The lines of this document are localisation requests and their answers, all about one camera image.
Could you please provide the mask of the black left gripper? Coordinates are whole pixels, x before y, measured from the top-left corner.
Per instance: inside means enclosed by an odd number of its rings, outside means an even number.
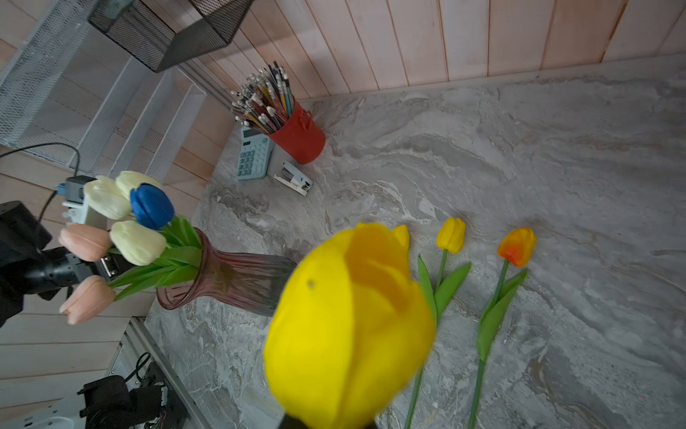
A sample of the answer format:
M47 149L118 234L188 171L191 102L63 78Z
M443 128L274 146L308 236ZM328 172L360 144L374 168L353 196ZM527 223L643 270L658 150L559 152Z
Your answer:
M69 251L46 251L38 259L21 261L21 292L39 294L73 287L92 275L112 282L132 268L120 255L107 254L89 262Z

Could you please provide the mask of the dark ribbed glass vase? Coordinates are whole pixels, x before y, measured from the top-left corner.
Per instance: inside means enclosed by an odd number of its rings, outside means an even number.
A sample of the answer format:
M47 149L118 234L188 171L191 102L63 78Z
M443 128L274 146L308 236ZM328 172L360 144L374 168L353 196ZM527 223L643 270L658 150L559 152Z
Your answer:
M287 257L222 252L203 232L198 236L202 242L198 274L192 282L158 289L160 306L173 310L209 297L259 316L272 316L297 264Z

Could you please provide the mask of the orange yellow tulip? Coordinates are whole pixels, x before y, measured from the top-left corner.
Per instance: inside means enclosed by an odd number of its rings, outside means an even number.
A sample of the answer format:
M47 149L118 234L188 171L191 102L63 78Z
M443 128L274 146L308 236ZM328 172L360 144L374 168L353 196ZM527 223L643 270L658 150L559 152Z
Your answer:
M498 284L491 301L482 312L479 323L476 346L479 355L479 366L473 394L472 407L468 428L475 427L479 401L481 398L482 382L489 352L503 321L509 304L514 298L517 288L526 279L526 268L535 250L537 238L531 228L519 228L509 232L498 245L497 255L504 262L498 278Z

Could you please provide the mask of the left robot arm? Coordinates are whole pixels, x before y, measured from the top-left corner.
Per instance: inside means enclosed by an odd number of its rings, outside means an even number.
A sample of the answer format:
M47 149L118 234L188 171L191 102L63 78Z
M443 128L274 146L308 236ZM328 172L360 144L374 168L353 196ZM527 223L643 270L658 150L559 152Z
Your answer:
M37 295L53 300L60 290L68 295L91 275L112 282L133 268L122 256L107 254L87 262L58 247L46 245L52 235L19 200L1 205L1 323L24 309L24 298Z

